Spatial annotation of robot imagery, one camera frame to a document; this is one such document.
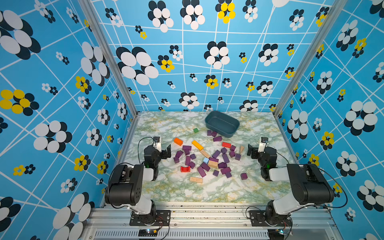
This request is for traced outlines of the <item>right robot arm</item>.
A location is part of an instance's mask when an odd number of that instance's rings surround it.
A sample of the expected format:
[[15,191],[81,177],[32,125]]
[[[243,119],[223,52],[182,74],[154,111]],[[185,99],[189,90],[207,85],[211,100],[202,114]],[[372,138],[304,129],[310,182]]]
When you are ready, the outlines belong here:
[[308,206],[331,203],[334,191],[314,164],[287,164],[277,167],[277,150],[268,147],[268,138],[262,137],[258,147],[248,145],[247,155],[258,160],[261,176],[267,182],[287,182],[291,192],[270,201],[265,210],[265,221],[277,225],[288,219],[293,212]]

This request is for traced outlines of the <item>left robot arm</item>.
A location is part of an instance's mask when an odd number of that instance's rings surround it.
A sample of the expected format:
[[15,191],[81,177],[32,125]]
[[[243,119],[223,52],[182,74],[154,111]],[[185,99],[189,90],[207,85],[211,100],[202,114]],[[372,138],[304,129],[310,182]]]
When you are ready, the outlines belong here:
[[171,157],[171,146],[162,150],[161,138],[144,149],[144,162],[138,165],[116,165],[109,178],[105,202],[115,209],[131,209],[133,218],[144,225],[165,224],[169,217],[157,211],[155,202],[142,194],[143,182],[153,182],[159,174],[159,163]]

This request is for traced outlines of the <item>purple wedge near bin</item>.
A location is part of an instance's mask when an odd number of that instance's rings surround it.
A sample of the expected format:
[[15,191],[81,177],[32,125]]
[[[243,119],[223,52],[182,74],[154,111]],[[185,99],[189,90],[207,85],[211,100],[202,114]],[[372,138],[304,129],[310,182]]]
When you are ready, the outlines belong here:
[[223,140],[222,136],[218,136],[218,137],[213,138],[214,142],[221,142],[222,140]]

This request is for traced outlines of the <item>dark teal storage bin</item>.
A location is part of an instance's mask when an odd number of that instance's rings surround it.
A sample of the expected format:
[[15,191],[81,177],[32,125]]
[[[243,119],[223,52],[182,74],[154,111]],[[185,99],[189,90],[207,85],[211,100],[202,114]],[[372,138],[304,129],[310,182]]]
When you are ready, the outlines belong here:
[[219,111],[210,112],[205,118],[206,127],[225,138],[231,138],[240,127],[240,121]]

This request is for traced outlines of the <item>orange brick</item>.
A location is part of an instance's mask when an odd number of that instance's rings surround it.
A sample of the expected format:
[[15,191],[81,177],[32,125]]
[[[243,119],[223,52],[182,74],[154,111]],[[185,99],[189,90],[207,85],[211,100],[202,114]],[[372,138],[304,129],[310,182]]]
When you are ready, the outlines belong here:
[[177,144],[178,146],[182,146],[184,144],[184,142],[179,138],[175,138],[174,143]]

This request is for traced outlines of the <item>red flat brick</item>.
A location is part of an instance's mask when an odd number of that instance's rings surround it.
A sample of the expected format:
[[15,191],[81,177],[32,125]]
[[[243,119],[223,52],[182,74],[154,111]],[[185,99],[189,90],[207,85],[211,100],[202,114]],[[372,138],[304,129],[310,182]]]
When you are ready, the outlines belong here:
[[232,147],[232,144],[226,143],[226,142],[222,142],[222,147],[230,149]]

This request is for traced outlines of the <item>purple long brick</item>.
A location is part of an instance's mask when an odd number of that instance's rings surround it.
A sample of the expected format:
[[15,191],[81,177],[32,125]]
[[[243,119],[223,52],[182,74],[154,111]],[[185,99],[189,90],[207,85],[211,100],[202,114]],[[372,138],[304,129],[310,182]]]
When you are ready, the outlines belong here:
[[218,156],[220,155],[220,151],[219,150],[216,150],[215,153],[212,155],[213,158],[217,159]]
[[222,158],[223,158],[225,163],[229,163],[230,162],[229,157],[228,157],[227,154],[222,154]]

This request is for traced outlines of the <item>yellow long brick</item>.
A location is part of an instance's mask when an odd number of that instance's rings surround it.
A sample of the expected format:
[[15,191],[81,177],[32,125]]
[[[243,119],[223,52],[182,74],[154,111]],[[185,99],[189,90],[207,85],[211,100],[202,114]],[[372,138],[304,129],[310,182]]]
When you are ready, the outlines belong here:
[[204,147],[203,147],[201,144],[199,144],[197,141],[192,141],[192,144],[193,144],[199,151],[201,151],[201,150],[204,149]]

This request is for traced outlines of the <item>engraved natural wood brick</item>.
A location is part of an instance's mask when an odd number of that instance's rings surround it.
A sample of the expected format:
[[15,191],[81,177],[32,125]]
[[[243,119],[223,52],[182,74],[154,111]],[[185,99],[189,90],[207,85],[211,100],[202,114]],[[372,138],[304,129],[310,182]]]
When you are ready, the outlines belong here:
[[205,151],[205,150],[200,150],[200,153],[205,157],[205,158],[210,158],[211,156]]

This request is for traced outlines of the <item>purple brick front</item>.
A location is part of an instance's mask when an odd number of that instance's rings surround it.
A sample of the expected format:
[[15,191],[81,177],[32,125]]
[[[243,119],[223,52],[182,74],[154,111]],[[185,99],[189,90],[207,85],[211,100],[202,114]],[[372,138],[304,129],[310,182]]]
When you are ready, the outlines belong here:
[[202,178],[204,178],[207,174],[202,166],[198,167],[198,172]]

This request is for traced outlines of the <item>natural wood brick front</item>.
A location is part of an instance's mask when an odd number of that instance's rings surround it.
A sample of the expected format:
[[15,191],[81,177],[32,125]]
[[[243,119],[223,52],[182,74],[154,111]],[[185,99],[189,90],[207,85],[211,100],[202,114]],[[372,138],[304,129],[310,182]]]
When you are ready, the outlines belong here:
[[190,181],[193,182],[193,183],[202,184],[203,183],[203,178],[190,177]]

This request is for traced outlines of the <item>natural wood square brick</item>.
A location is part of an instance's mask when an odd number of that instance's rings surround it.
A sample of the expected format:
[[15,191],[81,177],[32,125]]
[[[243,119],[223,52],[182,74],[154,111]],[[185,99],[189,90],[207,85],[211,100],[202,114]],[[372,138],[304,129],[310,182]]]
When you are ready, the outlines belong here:
[[215,162],[215,161],[209,161],[208,162],[208,166],[210,166],[211,168],[214,168],[214,169],[217,169],[218,168],[218,162]]

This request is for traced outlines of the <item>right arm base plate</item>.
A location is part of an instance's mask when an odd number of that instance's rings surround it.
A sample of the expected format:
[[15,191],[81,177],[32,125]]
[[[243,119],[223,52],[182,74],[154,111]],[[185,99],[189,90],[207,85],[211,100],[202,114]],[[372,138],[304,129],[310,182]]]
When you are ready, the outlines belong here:
[[248,217],[250,218],[253,227],[291,227],[292,219],[289,219],[287,215],[277,215],[274,212],[265,212],[261,210],[248,211]]

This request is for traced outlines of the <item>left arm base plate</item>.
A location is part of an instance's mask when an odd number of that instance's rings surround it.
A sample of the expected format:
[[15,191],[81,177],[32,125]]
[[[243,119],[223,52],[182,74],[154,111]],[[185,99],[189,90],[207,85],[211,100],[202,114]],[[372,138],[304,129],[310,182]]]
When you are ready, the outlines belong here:
[[171,211],[156,210],[148,215],[138,215],[135,212],[131,213],[130,226],[136,227],[161,227],[169,226],[171,220]]

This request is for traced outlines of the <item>aluminium front rail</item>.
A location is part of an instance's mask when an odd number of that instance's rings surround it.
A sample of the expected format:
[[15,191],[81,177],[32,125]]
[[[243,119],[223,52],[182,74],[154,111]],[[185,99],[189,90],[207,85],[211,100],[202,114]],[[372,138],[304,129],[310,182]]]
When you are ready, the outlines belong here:
[[165,225],[132,226],[129,210],[95,209],[83,240],[340,240],[328,209],[306,208],[269,225],[254,204],[159,203]]

